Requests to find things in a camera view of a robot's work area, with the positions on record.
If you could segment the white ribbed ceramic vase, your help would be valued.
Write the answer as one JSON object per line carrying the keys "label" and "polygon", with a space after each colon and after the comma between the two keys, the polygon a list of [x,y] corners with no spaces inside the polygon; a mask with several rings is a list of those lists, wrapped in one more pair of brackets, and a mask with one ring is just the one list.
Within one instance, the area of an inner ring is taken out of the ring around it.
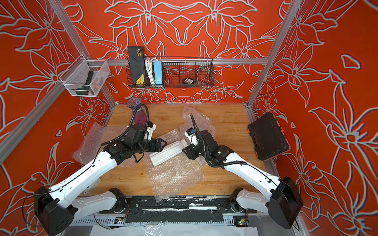
{"label": "white ribbed ceramic vase", "polygon": [[182,139],[181,141],[173,142],[167,145],[161,152],[155,152],[150,154],[150,160],[154,167],[170,160],[171,158],[182,153],[182,149],[188,146],[187,141]]}

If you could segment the bubble roll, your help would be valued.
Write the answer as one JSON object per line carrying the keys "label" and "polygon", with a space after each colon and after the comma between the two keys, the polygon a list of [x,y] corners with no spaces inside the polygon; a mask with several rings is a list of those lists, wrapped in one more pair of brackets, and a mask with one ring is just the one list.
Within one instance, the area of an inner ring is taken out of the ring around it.
{"label": "bubble roll", "polygon": [[157,203],[163,199],[182,195],[187,188],[199,183],[204,173],[197,161],[189,160],[183,153],[154,167],[150,155],[144,157],[153,195]]}

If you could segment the purple glass vase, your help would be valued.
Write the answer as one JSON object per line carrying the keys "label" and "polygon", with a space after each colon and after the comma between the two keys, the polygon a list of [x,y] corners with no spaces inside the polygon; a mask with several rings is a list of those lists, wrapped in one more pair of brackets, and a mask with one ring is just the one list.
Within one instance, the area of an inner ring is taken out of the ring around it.
{"label": "purple glass vase", "polygon": [[142,99],[134,97],[128,100],[127,106],[132,110],[132,124],[145,125],[147,122],[147,113],[142,106]]}

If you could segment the bubble bundle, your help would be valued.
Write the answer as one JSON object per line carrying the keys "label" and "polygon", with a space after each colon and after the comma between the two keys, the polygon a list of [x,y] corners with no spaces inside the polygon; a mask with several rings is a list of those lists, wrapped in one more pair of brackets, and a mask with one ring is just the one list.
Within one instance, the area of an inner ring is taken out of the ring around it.
{"label": "bubble bundle", "polygon": [[193,122],[192,122],[190,114],[193,115],[195,122],[200,131],[207,130],[213,137],[215,137],[216,128],[214,127],[212,121],[203,113],[189,106],[185,106],[182,113],[184,124],[182,124],[179,127],[179,131],[182,135],[185,135],[185,132],[189,128],[193,128]]}

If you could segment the bubble wrap sheet of vase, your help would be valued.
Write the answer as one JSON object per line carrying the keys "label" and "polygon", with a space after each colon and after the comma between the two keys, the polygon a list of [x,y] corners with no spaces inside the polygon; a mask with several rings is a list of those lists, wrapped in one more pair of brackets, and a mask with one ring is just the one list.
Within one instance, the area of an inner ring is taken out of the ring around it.
{"label": "bubble wrap sheet of vase", "polygon": [[113,140],[121,135],[127,126],[101,126],[99,124],[93,125],[86,134],[84,141],[79,146],[79,149],[73,153],[73,159],[83,166],[93,160],[100,148],[100,145],[106,141]]}

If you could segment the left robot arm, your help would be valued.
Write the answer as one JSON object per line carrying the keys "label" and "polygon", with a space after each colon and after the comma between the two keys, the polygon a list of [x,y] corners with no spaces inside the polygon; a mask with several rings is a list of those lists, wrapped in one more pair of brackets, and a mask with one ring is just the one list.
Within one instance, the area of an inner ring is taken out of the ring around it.
{"label": "left robot arm", "polygon": [[97,212],[110,210],[122,213],[130,209],[125,195],[117,188],[91,196],[79,195],[100,177],[137,154],[161,152],[167,142],[153,138],[156,125],[149,120],[136,124],[131,119],[118,137],[100,145],[96,157],[80,170],[49,188],[41,187],[33,194],[34,214],[46,233],[56,236],[72,222]]}

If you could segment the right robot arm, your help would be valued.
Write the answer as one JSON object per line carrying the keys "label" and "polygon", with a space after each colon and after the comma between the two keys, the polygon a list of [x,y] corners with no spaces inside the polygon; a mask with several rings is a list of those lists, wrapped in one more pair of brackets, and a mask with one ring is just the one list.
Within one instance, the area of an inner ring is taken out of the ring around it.
{"label": "right robot arm", "polygon": [[193,126],[185,133],[190,145],[183,149],[188,159],[203,156],[210,167],[222,168],[244,179],[262,195],[238,188],[231,195],[231,200],[242,209],[267,213],[278,225],[291,229],[303,207],[294,181],[289,177],[282,179],[269,174],[244,160],[231,148],[218,145],[211,133],[201,131],[194,116],[190,117]]}

